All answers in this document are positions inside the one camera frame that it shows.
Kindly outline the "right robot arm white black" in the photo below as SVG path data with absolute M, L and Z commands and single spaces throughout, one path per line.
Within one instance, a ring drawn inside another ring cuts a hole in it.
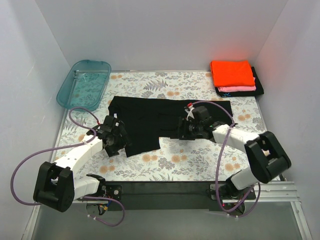
M 178 122 L 179 140 L 206 139 L 229 146 L 246 154 L 249 166 L 231 175 L 224 184 L 215 186 L 214 196 L 237 199 L 248 187 L 267 184 L 292 166 L 292 162 L 276 136 L 266 131 L 261 134 L 236 129 L 214 121 L 205 106 L 185 107 L 187 116 Z

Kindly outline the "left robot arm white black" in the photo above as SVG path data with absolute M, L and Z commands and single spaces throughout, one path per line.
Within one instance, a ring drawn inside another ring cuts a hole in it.
M 89 173 L 81 179 L 75 174 L 96 154 L 105 151 L 109 157 L 129 146 L 131 141 L 125 124 L 107 115 L 102 124 L 90 129 L 81 145 L 74 147 L 58 160 L 44 162 L 40 167 L 33 192 L 33 200 L 59 212 L 65 212 L 74 200 L 83 197 L 121 199 L 122 187 L 108 184 L 99 175 Z

